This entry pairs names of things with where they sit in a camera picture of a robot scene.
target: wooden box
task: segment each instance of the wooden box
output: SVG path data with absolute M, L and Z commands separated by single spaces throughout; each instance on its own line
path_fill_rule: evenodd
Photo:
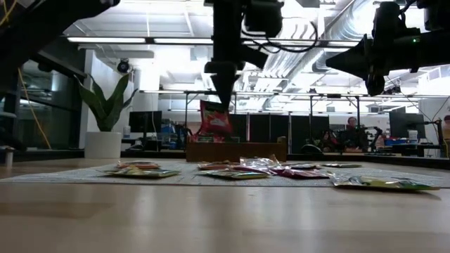
M 187 162 L 239 162 L 241 157 L 268 158 L 272 154 L 278 161 L 286 161 L 284 137 L 278 143 L 188 143 L 186 146 Z

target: computer monitor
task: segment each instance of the computer monitor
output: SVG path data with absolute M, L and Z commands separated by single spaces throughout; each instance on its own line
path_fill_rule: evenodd
M 423 115 L 402 112 L 390 112 L 391 136 L 395 138 L 408 138 L 408 130 L 417 130 L 418 138 L 425 137 Z
M 160 133 L 161 121 L 162 111 L 129 113 L 129 125 L 133 133 Z

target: gray mat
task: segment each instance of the gray mat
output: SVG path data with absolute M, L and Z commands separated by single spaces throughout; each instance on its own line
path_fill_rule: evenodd
M 101 171 L 114 169 L 115 165 L 92 167 L 88 169 L 76 169 L 47 174 L 30 174 L 2 179 L 0 183 L 123 183 L 141 185 L 184 185 L 184 186 L 278 186 L 278 187 L 331 187 L 333 184 L 328 179 L 295 180 L 280 176 L 272 176 L 268 179 L 251 179 L 242 181 L 228 181 L 199 175 L 197 164 L 186 162 L 158 162 L 163 169 L 180 170 L 181 173 L 165 179 L 126 179 L 105 176 Z M 327 171 L 351 174 L 355 176 L 389 176 L 415 179 L 417 181 L 450 188 L 450 174 L 448 177 L 425 176 L 399 171 L 388 171 L 372 167 L 353 169 L 331 169 Z

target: yellow cable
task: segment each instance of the yellow cable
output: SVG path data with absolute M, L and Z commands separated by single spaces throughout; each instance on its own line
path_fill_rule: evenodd
M 9 18 L 8 18 L 8 9 L 6 8 L 6 0 L 4 0 L 3 2 L 3 10 L 5 11 L 5 17 L 6 17 L 6 22 L 9 22 Z
M 9 19 L 9 15 L 11 14 L 11 12 L 13 12 L 13 9 L 14 9 L 16 4 L 17 4 L 17 0 L 14 0 L 14 2 L 11 5 L 11 8 L 9 9 L 9 11 L 6 11 L 6 1 L 3 2 L 4 10 L 5 10 L 5 16 L 1 19 L 0 25 L 5 23 L 5 21 L 7 21 Z
M 13 11 L 13 9 L 14 9 L 16 4 L 17 4 L 17 0 L 14 0 L 13 4 L 11 5 L 11 8 L 9 9 L 9 11 L 7 11 L 7 9 L 6 9 L 6 2 L 4 1 L 3 7 L 4 7 L 4 10 L 5 10 L 5 16 L 3 17 L 3 19 L 1 19 L 0 25 L 2 25 L 5 21 L 6 22 L 9 21 L 9 15 Z M 27 91 L 27 87 L 25 86 L 25 82 L 23 81 L 22 71 L 20 71 L 20 68 L 18 68 L 17 71 L 18 71 L 18 74 L 19 74 L 20 82 L 22 83 L 23 90 L 25 91 L 25 97 L 27 98 L 28 104 L 30 105 L 30 109 L 31 109 L 31 113 L 33 114 L 33 118 L 34 118 L 34 120 L 35 120 L 35 122 L 37 124 L 37 127 L 39 128 L 42 136 L 44 137 L 44 140 L 45 140 L 45 143 L 47 144 L 47 147 L 49 149 L 51 149 L 51 145 L 49 143 L 49 140 L 47 139 L 47 136 L 45 135 L 44 130 L 42 130 L 41 124 L 39 123 L 39 120 L 37 120 L 36 114 L 34 113 L 34 108 L 33 108 L 33 105 L 31 104 L 30 97 L 28 97 L 28 91 Z
M 25 92 L 25 97 L 28 100 L 28 104 L 30 105 L 31 113 L 33 114 L 33 118 L 34 118 L 34 120 L 35 120 L 35 122 L 37 124 L 37 127 L 39 128 L 42 136 L 44 137 L 44 140 L 45 140 L 45 143 L 47 144 L 47 147 L 49 149 L 51 149 L 49 140 L 47 139 L 47 136 L 45 135 L 44 131 L 42 130 L 41 124 L 39 123 L 39 120 L 37 120 L 36 114 L 34 113 L 33 105 L 31 104 L 30 98 L 28 97 L 27 87 L 25 86 L 25 82 L 23 81 L 22 72 L 20 71 L 20 68 L 18 69 L 18 72 L 19 72 L 20 82 L 22 83 L 22 87 L 23 87 L 23 90 Z

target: black partition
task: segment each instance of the black partition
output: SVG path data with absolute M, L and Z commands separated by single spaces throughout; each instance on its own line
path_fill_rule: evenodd
M 247 141 L 247 115 L 230 115 L 233 137 L 239 137 L 241 143 Z
M 309 139 L 309 117 L 291 116 L 291 153 L 300 154 L 300 149 Z
M 282 136 L 289 138 L 289 116 L 270 115 L 270 141 L 275 143 Z
M 320 139 L 324 130 L 330 128 L 329 117 L 312 117 L 312 136 Z M 309 140 L 309 116 L 291 116 L 292 154 L 300 154 L 303 145 Z
M 250 115 L 250 142 L 270 142 L 270 115 Z

